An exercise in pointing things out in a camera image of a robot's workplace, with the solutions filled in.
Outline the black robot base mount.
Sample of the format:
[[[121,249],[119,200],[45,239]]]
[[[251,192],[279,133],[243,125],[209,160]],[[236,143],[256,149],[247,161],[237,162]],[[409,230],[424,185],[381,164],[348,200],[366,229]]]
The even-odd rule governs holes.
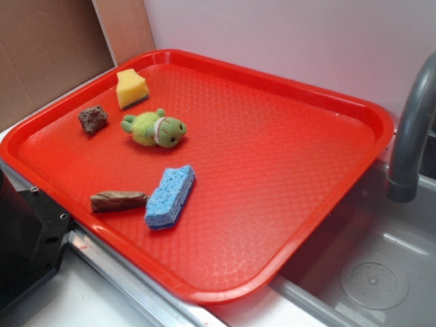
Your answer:
[[[58,273],[71,226],[48,194],[18,191],[1,173],[1,313]]]

